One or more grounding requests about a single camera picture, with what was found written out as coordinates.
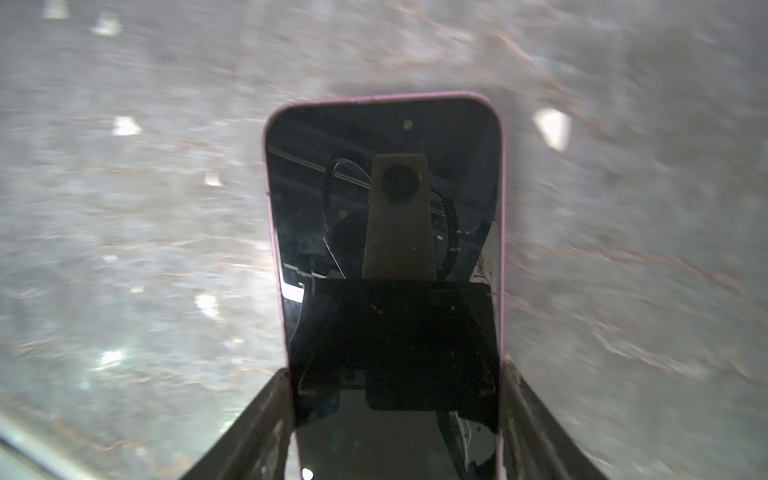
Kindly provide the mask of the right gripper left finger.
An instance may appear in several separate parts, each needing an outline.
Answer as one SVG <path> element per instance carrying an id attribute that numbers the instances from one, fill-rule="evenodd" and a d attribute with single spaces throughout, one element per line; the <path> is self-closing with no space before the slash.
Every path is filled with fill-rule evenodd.
<path id="1" fill-rule="evenodd" d="M 280 480 L 295 429 L 288 370 L 278 370 L 183 480 Z"/>

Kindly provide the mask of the black phone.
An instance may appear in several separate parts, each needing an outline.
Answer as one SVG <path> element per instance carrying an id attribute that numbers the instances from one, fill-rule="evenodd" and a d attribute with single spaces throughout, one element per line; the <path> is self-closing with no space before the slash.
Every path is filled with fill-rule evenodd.
<path id="1" fill-rule="evenodd" d="M 504 153 L 496 111 L 468 91 L 267 120 L 303 478 L 497 477 Z"/>

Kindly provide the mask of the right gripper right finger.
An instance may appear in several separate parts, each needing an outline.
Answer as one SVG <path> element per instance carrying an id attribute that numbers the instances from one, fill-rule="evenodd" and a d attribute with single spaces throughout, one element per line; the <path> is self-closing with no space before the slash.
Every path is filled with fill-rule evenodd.
<path id="1" fill-rule="evenodd" d="M 606 480 L 509 357 L 502 368 L 501 432 L 508 479 Z"/>

